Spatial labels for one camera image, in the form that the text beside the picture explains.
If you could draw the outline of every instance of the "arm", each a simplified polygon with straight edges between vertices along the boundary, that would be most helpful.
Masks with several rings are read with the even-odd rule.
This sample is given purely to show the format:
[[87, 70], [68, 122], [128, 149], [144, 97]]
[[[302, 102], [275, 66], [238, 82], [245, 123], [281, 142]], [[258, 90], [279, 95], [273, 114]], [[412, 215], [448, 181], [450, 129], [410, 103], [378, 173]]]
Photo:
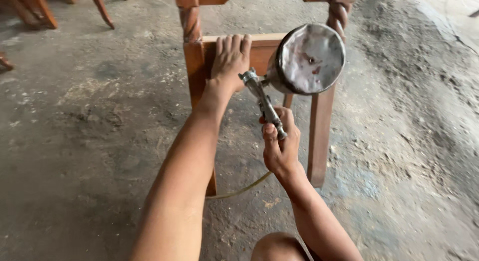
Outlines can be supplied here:
[[147, 196], [131, 261], [197, 261], [203, 206], [221, 119], [231, 95], [244, 86], [249, 67], [247, 35], [218, 38], [212, 77], [186, 120]]
[[362, 261], [353, 241], [309, 183], [298, 161], [300, 131], [290, 109], [275, 108], [288, 136], [277, 139], [273, 124], [263, 127], [264, 162], [286, 190], [302, 239], [324, 261]]

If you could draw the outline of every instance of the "concrete floor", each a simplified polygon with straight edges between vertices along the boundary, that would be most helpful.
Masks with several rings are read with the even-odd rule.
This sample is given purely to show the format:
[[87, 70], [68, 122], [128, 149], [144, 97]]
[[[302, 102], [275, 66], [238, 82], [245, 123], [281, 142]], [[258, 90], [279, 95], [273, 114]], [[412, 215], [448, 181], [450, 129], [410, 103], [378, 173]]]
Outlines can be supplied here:
[[[0, 260], [125, 260], [144, 198], [191, 111], [174, 0], [48, 0], [59, 29], [1, 16]], [[479, 59], [413, 0], [358, 0], [347, 28], [326, 183], [318, 192], [365, 260], [479, 260]], [[231, 0], [201, 9], [205, 35], [287, 32], [327, 6]], [[277, 92], [274, 99], [281, 101]], [[310, 98], [295, 99], [307, 162]], [[258, 109], [225, 114], [219, 192], [266, 172]], [[297, 234], [274, 177], [207, 201], [201, 260], [249, 260], [266, 233]]]

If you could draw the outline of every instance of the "hand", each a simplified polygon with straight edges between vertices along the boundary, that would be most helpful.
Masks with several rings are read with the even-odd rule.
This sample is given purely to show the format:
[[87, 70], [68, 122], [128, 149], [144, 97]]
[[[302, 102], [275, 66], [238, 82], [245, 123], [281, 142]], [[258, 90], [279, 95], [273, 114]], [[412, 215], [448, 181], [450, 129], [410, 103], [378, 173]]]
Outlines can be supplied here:
[[216, 40], [216, 58], [211, 70], [211, 81], [230, 87], [234, 92], [244, 88], [238, 74], [249, 69], [251, 35], [231, 35]]
[[272, 123], [266, 123], [264, 118], [260, 118], [263, 125], [264, 138], [264, 163], [269, 171], [277, 177], [288, 175], [292, 172], [303, 170], [298, 160], [299, 139], [301, 132], [295, 125], [293, 113], [290, 109], [284, 107], [274, 107], [274, 110], [283, 123], [283, 129], [288, 136], [278, 141], [278, 130]]

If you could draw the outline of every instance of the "knee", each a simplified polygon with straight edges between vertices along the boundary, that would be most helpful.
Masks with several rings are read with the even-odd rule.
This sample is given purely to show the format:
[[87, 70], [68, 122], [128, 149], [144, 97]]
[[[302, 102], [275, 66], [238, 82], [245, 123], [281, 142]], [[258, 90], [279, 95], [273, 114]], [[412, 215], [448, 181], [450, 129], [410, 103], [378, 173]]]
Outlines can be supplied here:
[[256, 243], [251, 261], [306, 261], [308, 256], [291, 234], [270, 233]]

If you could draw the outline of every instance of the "spray gun handle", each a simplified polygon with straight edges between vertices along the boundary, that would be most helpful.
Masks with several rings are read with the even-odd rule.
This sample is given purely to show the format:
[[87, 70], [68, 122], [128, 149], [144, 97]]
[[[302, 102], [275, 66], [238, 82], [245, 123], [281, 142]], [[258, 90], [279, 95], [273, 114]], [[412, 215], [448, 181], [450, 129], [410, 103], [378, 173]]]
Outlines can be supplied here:
[[258, 105], [267, 123], [272, 123], [278, 130], [278, 140], [283, 140], [288, 134], [283, 129], [283, 123], [279, 119], [278, 114], [271, 104], [269, 96], [267, 96], [262, 85], [259, 83], [258, 76], [254, 68], [250, 68], [244, 74], [238, 74], [244, 85], [258, 98]]

